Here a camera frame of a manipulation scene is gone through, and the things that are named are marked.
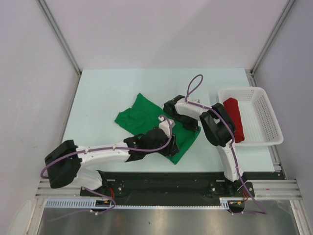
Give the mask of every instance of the table top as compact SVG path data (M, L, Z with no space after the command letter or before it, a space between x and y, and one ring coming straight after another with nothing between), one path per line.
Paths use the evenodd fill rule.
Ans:
M63 140L76 145L114 144L132 136L114 120L119 112L131 107L138 93L154 104L163 104L173 97L186 95L190 80L203 74L202 85L191 95L202 104L218 102L218 90L249 86L244 69L133 69L83 70ZM236 147L239 163L247 172L273 172L266 146ZM112 172L219 172L223 171L217 148L203 131L174 165L164 156L153 153L143 160L129 163L107 163L88 167Z

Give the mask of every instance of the folded green fabric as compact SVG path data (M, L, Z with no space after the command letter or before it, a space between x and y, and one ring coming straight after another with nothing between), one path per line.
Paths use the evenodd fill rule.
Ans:
M115 122L133 135L146 134L148 131L158 127L160 115L168 116L160 107L147 100L141 93L133 106L118 114ZM188 131L182 127L180 122L175 122L173 134L176 135L176 142L179 153L173 157L167 157L172 163L177 164L185 152L190 148L198 137L198 132Z

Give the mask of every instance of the reflective metal surface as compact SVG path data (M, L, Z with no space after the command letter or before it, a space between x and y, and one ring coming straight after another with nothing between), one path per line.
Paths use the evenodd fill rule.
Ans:
M116 209L48 222L77 209L46 208L40 235L298 235L289 201L262 201L268 215L234 215L220 210ZM246 210L257 209L252 201Z

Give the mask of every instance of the red folded fabric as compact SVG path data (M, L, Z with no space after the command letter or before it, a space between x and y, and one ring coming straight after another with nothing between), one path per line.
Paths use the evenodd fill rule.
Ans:
M245 136L243 124L241 122L240 111L238 107L238 100L234 98L229 98L228 100L225 100L223 104L231 120L236 126L235 142L240 143L241 141L245 140Z

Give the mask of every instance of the purple cable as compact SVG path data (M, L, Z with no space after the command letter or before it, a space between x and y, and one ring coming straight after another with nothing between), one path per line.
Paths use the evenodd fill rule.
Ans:
M116 207L116 202L114 201L113 198L108 197L108 196L103 195L103 194L100 194L100 193L98 193L98 192L92 191L92 190L89 189L89 188L85 188L85 190L87 190L88 192L91 192L91 193L93 193L93 194L95 194L95 195L98 195L98 196L100 196L100 197L102 197L102 198L103 198L103 197L104 197L104 198L107 198L108 200L110 200L111 202L113 202L113 206L112 206L112 207L106 209L105 211L96 212L96 213L95 213L96 215L97 215L97 214L104 214L104 213L107 213L107 212L113 210L114 207ZM48 220L48 222L53 222L53 221L56 221L56 220L59 220L59 219L63 219L63 218L68 217L68 216L70 216L70 215L78 214L78 213L81 213L81 212L91 212L91 211L90 211L90 210L74 211L74 212L72 212L72 213L68 213L68 214L62 215L62 216L60 216L60 217L57 217L57 218L54 218L54 219L50 219L50 220Z
M171 122L170 122L170 120L167 118L167 116L165 116L165 115L160 115L160 117L164 118L164 119L167 121L167 123L168 123L168 125L169 125L169 127L170 127L170 135L169 135L169 138L168 138L168 140L167 140L167 142L166 142L165 145L163 145L163 146L161 146L161 147L159 147L159 148L156 148L156 149L140 149L140 148L119 147L119 146L115 147L115 149L120 149L120 150L133 150L133 151L137 151L137 152L152 153L152 152L157 152L157 151L160 151L160 150L166 148L166 146L169 145L169 143L170 143L170 141L171 141L171 138L172 138L172 126L171 126ZM89 152L96 152L96 151L103 151L103 150L111 150L111 149L114 149L113 146L111 146L111 147L102 147L102 148L89 149ZM49 163L48 165L46 165L45 168L41 171L41 173L40 173L41 178L43 178L43 179L49 179L49 177L44 176L44 173L45 173L45 171L46 171L48 168L52 167L54 164L58 163L59 161L62 161L62 160L65 159L65 158L68 158L68 157L71 157L71 156L73 156L73 155L80 154L80 153L85 153L85 150L80 150L80 151L76 151L76 152L73 152L73 153L66 154L66 155L64 155L64 156L62 156L62 157L60 157L60 158L58 158L58 159L56 159L56 160L50 162L50 163Z
M233 154L233 157L234 157L234 161L235 161L235 166L236 166L236 171L237 171L237 174L239 176L239 179L243 185L243 187L245 188L246 192L248 193L248 195L251 197L251 199L254 201L254 203L262 210L262 211L246 211L244 213L261 213L261 214L268 214L267 211L262 207L262 205L252 196L252 194L250 193L250 191L248 190L248 188L246 187L245 185L245 182L243 181L241 175L240 175L240 172L239 172L239 164L238 164L238 160L237 160L237 156L236 156L236 153L235 153L235 150L233 148L233 143L235 142L235 136L234 136L234 133L231 131L231 129L229 128L229 126L227 125L227 123L225 122L225 120L221 117L221 115L219 115L218 112L216 112L214 109L212 109L211 107L208 107L208 106L203 106L201 104L198 104L198 103L194 103L194 102L191 102L191 101L187 101L187 98L188 96L196 89L199 87L199 85L201 84L202 82L202 79L200 81L200 83L191 91L189 92L189 88L190 88L190 85L191 83L195 80L195 78L191 80L191 82L189 83L189 86L188 86L188 94L185 98L186 102L188 104L192 104L192 105L195 105L195 106L198 106L198 107L201 107L201 108L204 108L204 109L208 109L210 111L212 111L220 120L221 122L224 124L224 126L227 128L227 130L229 131L230 135L231 135L231 138L232 138L232 141L230 143L230 149L231 149L231 152Z

